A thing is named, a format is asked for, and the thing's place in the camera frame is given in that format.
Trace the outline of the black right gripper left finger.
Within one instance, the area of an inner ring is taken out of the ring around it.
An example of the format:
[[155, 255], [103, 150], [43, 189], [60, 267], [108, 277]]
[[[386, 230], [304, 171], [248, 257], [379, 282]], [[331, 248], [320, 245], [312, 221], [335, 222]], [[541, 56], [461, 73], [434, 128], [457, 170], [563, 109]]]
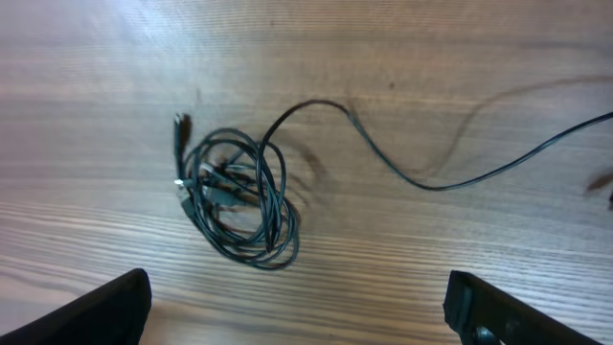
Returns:
[[1, 345], [138, 345], [152, 306], [148, 274], [135, 268], [1, 336]]

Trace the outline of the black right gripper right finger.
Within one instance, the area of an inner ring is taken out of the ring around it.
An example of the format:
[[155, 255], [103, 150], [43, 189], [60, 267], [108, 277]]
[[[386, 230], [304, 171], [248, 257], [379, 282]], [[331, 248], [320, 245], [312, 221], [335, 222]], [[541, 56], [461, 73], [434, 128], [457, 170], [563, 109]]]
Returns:
[[444, 321], [464, 345], [600, 345], [479, 277], [450, 272]]

